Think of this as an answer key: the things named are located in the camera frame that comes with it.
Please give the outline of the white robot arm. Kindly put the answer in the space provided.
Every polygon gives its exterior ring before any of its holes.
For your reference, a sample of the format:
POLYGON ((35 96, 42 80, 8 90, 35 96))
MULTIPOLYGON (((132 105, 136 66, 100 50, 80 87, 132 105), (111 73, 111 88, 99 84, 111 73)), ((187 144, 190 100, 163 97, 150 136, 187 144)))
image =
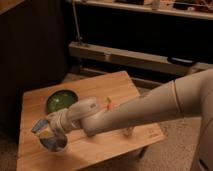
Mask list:
POLYGON ((38 120, 31 132, 44 147, 58 152, 74 130, 93 136, 197 115, 201 127, 190 171, 213 171, 213 69, 172 80, 113 108, 101 108, 95 97, 82 99, 38 120))

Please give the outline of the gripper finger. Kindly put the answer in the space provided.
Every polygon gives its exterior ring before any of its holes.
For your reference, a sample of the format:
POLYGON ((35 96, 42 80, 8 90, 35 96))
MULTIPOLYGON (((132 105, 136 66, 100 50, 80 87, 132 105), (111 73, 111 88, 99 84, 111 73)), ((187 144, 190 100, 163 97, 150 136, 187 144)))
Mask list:
POLYGON ((39 138, 51 138, 51 137, 55 137, 56 134, 52 131, 42 131, 40 134, 39 134, 39 138))
POLYGON ((31 129, 32 133, 37 133, 42 127, 48 124, 46 119, 40 119, 31 129))

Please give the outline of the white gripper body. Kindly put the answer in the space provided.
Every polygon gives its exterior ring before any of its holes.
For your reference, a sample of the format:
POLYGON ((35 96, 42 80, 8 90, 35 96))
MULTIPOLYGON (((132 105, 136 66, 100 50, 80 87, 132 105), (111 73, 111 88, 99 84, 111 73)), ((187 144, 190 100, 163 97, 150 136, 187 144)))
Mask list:
POLYGON ((62 118, 67 114, 67 109, 62 109, 47 115, 50 128, 55 133, 68 134, 69 129, 66 128, 67 121, 62 121, 62 118))

